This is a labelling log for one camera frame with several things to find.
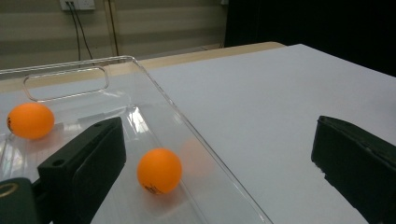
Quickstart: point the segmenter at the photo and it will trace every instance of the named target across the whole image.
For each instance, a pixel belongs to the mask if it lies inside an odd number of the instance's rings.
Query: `electrical outlet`
[[[95,2],[94,0],[60,0],[61,1],[61,9],[63,11],[70,10],[69,6],[66,4],[73,3],[75,10],[95,10]]]

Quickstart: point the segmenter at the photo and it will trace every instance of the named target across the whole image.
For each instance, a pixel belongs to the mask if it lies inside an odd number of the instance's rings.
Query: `ball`
[[[171,150],[163,147],[147,152],[137,164],[137,180],[153,194],[165,194],[180,181],[181,162]]]
[[[26,103],[15,106],[9,112],[7,126],[19,137],[37,139],[50,132],[54,121],[52,112],[45,105]]]

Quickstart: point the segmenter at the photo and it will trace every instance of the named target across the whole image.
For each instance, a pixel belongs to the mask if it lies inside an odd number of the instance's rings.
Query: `wire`
[[[72,8],[70,7],[70,3],[66,2],[66,4],[69,7],[70,13],[72,14],[72,17],[73,17],[73,22],[75,24],[76,35],[77,35],[77,45],[78,45],[78,60],[81,61],[81,50],[79,48],[79,35],[78,35],[78,28],[77,28],[77,24],[76,24],[76,19],[74,18],[74,13],[73,13]]]
[[[88,44],[87,44],[87,39],[85,38],[84,29],[82,28],[81,21],[79,20],[79,17],[78,17],[76,8],[75,8],[75,6],[74,6],[74,2],[71,2],[71,5],[72,5],[72,8],[73,8],[74,13],[76,14],[77,21],[78,21],[78,24],[79,24],[79,28],[81,28],[82,37],[84,38],[85,47],[87,48],[87,51],[88,51],[88,53],[90,54],[91,59],[93,59],[93,57],[92,57],[92,55],[91,55],[90,48],[88,47]]]

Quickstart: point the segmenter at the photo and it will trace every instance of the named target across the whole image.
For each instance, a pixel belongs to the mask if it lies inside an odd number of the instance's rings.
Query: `ping pong ball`
[[[55,118],[48,107],[39,103],[15,106],[7,117],[7,126],[15,135],[27,138],[41,138],[53,127]]]
[[[164,194],[177,186],[181,170],[180,159],[173,151],[154,148],[137,164],[137,180],[150,193]]]

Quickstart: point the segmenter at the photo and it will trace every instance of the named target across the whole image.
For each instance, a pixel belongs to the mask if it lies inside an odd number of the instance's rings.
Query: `plastic tray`
[[[36,181],[36,167],[90,125],[121,117],[127,162],[92,223],[272,223],[235,176],[133,57],[0,71],[18,77],[0,94],[0,180]],[[47,105],[55,126],[25,140],[7,128],[7,114],[24,102]],[[167,147],[183,166],[178,187],[153,195],[136,179],[148,150]]]

